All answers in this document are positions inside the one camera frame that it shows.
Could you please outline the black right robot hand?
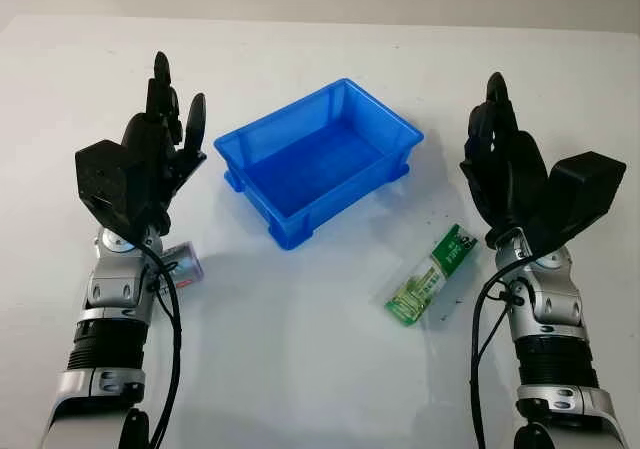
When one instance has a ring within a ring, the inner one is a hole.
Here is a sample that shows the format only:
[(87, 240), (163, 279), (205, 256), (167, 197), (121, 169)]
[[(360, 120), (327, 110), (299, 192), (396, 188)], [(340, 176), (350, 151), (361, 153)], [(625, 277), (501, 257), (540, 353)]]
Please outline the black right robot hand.
[(494, 249), (500, 238), (532, 217), (535, 199), (547, 181), (538, 146), (528, 132), (518, 128), (499, 72), (487, 82), (485, 101), (469, 115), (460, 168), (476, 209), (490, 227), (485, 242)]

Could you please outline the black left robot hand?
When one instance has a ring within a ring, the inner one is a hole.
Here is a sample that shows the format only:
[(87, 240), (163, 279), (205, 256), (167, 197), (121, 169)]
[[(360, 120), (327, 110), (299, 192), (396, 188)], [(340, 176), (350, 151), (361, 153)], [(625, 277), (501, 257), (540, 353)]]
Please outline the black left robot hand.
[(206, 98), (202, 93), (192, 99), (187, 120), (180, 120), (169, 60), (163, 52), (157, 52), (145, 111), (129, 121), (122, 145), (143, 163), (147, 196), (138, 213), (142, 225), (154, 227), (161, 236), (170, 229), (168, 209), (172, 199), (206, 160), (202, 150), (205, 126)]

